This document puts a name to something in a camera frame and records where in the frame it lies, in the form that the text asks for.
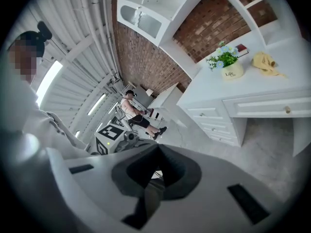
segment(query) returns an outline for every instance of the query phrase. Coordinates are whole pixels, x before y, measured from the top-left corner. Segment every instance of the shoe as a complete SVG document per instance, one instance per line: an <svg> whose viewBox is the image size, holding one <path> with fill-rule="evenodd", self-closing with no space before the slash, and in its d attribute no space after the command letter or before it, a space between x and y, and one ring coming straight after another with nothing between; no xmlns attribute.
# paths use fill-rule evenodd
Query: shoe
<svg viewBox="0 0 311 233"><path fill-rule="evenodd" d="M160 128L159 134L162 135L166 131L167 127Z"/></svg>
<svg viewBox="0 0 311 233"><path fill-rule="evenodd" d="M155 133L154 135L154 141L156 140L157 136L159 135L159 133Z"/></svg>

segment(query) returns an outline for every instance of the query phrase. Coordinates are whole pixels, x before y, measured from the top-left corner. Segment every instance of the red book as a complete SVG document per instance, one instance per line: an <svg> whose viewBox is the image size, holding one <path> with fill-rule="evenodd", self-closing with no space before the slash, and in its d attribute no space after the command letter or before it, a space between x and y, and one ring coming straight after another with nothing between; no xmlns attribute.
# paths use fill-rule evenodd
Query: red book
<svg viewBox="0 0 311 233"><path fill-rule="evenodd" d="M237 45L236 48L237 48L238 51L239 51L239 58L240 58L241 56L243 56L243 55L248 54L247 47L244 46L243 44Z"/></svg>

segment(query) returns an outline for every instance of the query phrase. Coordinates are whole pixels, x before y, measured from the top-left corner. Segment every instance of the black slot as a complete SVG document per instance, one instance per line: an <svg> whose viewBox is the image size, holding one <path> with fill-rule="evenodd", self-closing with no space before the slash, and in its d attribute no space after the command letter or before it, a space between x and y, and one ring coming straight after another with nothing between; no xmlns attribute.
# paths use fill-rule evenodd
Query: black slot
<svg viewBox="0 0 311 233"><path fill-rule="evenodd" d="M269 213L240 184L229 186L228 190L253 224L269 216Z"/></svg>
<svg viewBox="0 0 311 233"><path fill-rule="evenodd" d="M94 167L91 164L83 165L83 166L75 166L69 168L70 173L75 174L75 173L81 173L90 169L93 169Z"/></svg>

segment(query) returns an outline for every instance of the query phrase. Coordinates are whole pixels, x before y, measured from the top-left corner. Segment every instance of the brick wall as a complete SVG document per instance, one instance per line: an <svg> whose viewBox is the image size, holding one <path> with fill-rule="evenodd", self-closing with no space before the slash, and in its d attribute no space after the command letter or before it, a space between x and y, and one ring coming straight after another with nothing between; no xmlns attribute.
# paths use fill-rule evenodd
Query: brick wall
<svg viewBox="0 0 311 233"><path fill-rule="evenodd" d="M240 1L247 5L253 0ZM140 83L158 94L179 82L178 88L184 91L191 82L187 74L160 48L117 22L116 11L117 0L112 0L114 36L124 83ZM249 12L258 26L276 19L264 1L251 7ZM228 43L249 31L227 0L201 0L174 35L174 41L197 63L214 52L221 40Z"/></svg>

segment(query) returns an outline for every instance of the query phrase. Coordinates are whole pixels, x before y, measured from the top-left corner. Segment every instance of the flower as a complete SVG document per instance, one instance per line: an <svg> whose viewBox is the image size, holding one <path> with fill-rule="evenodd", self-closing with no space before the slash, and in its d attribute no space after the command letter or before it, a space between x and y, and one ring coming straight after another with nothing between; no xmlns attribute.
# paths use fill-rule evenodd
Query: flower
<svg viewBox="0 0 311 233"><path fill-rule="evenodd" d="M229 48L227 46L223 46L221 49L223 52L229 52Z"/></svg>
<svg viewBox="0 0 311 233"><path fill-rule="evenodd" d="M239 50L237 48L234 48L231 54L232 56L237 57L239 55Z"/></svg>
<svg viewBox="0 0 311 233"><path fill-rule="evenodd" d="M219 61L217 61L216 66L217 66L217 68L223 68L224 67L224 62L219 60Z"/></svg>
<svg viewBox="0 0 311 233"><path fill-rule="evenodd" d="M216 49L216 54L222 54L222 53L223 53L223 51L222 51L221 48L217 48L217 49Z"/></svg>

